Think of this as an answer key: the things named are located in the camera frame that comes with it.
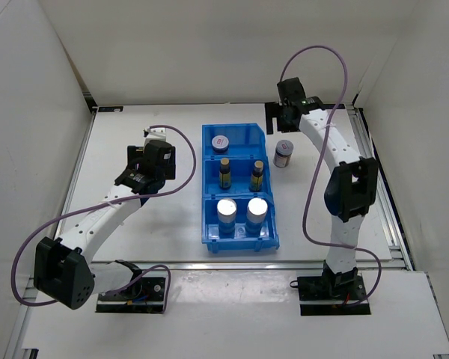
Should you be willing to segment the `dark sauce jar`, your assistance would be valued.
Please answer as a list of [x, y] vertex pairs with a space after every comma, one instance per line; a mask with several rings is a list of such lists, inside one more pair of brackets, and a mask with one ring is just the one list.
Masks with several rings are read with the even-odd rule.
[[223, 154], [226, 153], [229, 147], [229, 139], [224, 135], [216, 135], [212, 139], [212, 149], [214, 153]]
[[289, 165], [293, 154], [293, 143], [289, 140], [280, 140], [275, 146], [273, 163], [278, 168], [285, 168]]

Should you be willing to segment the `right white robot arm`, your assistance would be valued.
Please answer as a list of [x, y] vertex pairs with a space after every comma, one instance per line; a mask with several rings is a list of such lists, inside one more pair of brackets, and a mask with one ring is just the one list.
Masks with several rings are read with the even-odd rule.
[[364, 217], [376, 200], [378, 164], [348, 143], [333, 125], [333, 113], [318, 97], [306, 96], [298, 78], [281, 80], [277, 89], [279, 102], [265, 104], [266, 131], [302, 132], [319, 150], [319, 164], [330, 172], [323, 197], [332, 229], [319, 283], [325, 296], [337, 299], [358, 279], [355, 251]]

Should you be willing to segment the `yellow-label small bottle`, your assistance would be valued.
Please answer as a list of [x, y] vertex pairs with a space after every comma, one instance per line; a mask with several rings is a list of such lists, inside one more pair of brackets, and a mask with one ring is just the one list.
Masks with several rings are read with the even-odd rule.
[[251, 172], [251, 179], [250, 179], [250, 191], [258, 192], [261, 190], [262, 183], [263, 183], [263, 170], [264, 170], [264, 163], [261, 160], [257, 160], [254, 162], [254, 168]]
[[230, 160], [228, 158], [222, 158], [220, 160], [219, 185], [222, 189], [229, 189], [231, 187]]

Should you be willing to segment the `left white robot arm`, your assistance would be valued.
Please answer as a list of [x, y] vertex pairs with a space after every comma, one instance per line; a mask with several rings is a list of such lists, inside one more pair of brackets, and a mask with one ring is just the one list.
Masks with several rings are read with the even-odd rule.
[[141, 293], [141, 269], [115, 260], [103, 270], [91, 262], [111, 234], [148, 199], [175, 178], [175, 148], [162, 140], [148, 141], [114, 181], [100, 209], [90, 211], [57, 239], [42, 239], [36, 247], [34, 286], [72, 310], [91, 295], [116, 290], [125, 299]]

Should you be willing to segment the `silver-lid shaker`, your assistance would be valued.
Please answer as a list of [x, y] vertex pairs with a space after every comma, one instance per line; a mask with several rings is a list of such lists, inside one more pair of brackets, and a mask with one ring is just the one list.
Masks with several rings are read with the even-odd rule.
[[235, 232], [237, 204], [229, 197], [218, 201], [217, 206], [218, 228], [223, 236], [232, 236]]
[[248, 233], [260, 233], [268, 212], [267, 202], [259, 197], [250, 199], [247, 205], [245, 228]]

